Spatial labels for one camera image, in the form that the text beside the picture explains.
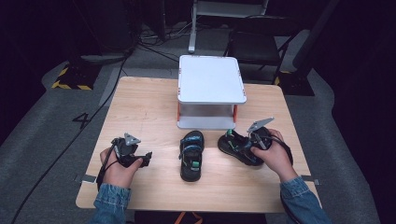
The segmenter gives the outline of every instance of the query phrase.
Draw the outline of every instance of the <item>black chair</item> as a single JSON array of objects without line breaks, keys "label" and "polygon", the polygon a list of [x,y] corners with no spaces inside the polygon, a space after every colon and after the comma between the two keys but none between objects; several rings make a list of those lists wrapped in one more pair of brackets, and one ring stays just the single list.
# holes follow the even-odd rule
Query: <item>black chair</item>
[{"label": "black chair", "polygon": [[[275,84],[280,65],[289,42],[302,30],[292,18],[254,15],[240,19],[229,34],[227,49],[223,56],[234,57],[239,63],[276,66],[272,84]],[[276,37],[283,36],[283,43]]]}]

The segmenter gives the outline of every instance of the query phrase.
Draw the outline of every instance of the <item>hand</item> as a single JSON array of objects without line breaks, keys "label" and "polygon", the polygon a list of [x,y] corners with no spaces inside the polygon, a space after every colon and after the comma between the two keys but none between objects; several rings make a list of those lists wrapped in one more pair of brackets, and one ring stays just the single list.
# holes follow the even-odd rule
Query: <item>hand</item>
[{"label": "hand", "polygon": [[[279,131],[268,129],[271,135],[278,137],[283,141],[282,134]],[[280,182],[285,182],[297,177],[297,173],[291,166],[286,150],[276,141],[268,150],[261,150],[257,147],[252,147],[250,151],[264,160],[265,164],[279,175]]]},{"label": "hand", "polygon": [[[105,149],[100,153],[100,160],[103,163],[106,159],[107,152],[110,148]],[[111,163],[117,160],[116,153],[114,150],[111,152],[110,157],[107,161],[107,167]],[[128,168],[123,167],[118,162],[110,165],[105,173],[105,177],[103,179],[103,183],[107,183],[113,186],[117,186],[120,188],[128,189],[131,187],[132,179],[134,178],[134,173],[136,173],[137,169],[139,169],[142,164],[143,159],[138,159]]]}]

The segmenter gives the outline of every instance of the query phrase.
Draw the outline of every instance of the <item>denim sleeve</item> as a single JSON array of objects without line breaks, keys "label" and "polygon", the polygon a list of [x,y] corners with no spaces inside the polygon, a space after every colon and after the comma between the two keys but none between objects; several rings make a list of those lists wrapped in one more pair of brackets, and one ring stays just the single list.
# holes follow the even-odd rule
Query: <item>denim sleeve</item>
[{"label": "denim sleeve", "polygon": [[102,184],[93,205],[95,214],[89,223],[125,223],[125,209],[131,199],[131,190]]},{"label": "denim sleeve", "polygon": [[332,223],[300,176],[280,184],[280,197],[288,223]]}]

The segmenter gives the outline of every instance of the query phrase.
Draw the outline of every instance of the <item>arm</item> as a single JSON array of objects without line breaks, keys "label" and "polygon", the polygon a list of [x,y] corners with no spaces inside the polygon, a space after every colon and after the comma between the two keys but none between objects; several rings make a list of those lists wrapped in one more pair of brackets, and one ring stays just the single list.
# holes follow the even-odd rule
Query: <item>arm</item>
[{"label": "arm", "polygon": [[[108,149],[101,152],[101,161],[104,162]],[[125,209],[131,199],[130,186],[134,173],[142,164],[142,159],[135,161],[125,168],[116,161],[114,151],[108,159],[103,184],[96,196],[94,205],[96,211],[89,223],[125,223]]]},{"label": "arm", "polygon": [[[271,135],[283,141],[280,132],[269,130]],[[277,142],[268,150],[252,147],[251,152],[264,160],[276,172],[280,180],[280,197],[289,216],[289,223],[331,223],[321,209],[318,198],[291,166],[285,149]]]}]

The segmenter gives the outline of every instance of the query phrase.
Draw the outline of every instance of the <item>shoe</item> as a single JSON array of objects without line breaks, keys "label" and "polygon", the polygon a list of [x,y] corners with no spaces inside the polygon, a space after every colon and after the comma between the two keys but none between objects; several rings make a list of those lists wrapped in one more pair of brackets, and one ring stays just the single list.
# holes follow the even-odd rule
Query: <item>shoe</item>
[{"label": "shoe", "polygon": [[201,178],[202,152],[204,151],[204,136],[199,131],[192,131],[180,140],[181,160],[180,176],[188,182]]},{"label": "shoe", "polygon": [[251,166],[262,165],[264,161],[250,151],[251,147],[252,143],[248,137],[244,137],[232,129],[229,129],[218,141],[218,148],[222,152],[236,157],[242,163]]}]

